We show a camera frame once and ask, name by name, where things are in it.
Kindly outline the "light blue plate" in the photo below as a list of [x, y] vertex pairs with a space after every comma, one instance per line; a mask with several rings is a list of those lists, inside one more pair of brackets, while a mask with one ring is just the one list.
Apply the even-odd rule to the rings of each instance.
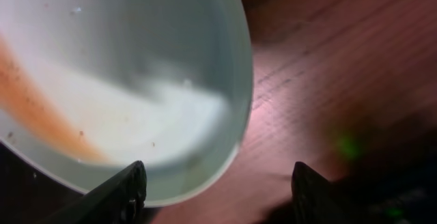
[[211, 187], [241, 147], [253, 61], [242, 0], [1, 0], [1, 41], [23, 101], [98, 160], [75, 155], [1, 112], [1, 141], [88, 193], [136, 160], [147, 207]]

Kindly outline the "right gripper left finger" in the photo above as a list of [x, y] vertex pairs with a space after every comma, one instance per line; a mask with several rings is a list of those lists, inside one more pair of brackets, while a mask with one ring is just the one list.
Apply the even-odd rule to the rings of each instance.
[[147, 175], [144, 164], [138, 160], [38, 223], [140, 223], [146, 195]]

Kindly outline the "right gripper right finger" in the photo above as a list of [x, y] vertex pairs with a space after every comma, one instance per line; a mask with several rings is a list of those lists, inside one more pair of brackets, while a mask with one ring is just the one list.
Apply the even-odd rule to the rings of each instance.
[[292, 202], [297, 223], [366, 224], [373, 219], [303, 162], [294, 165]]

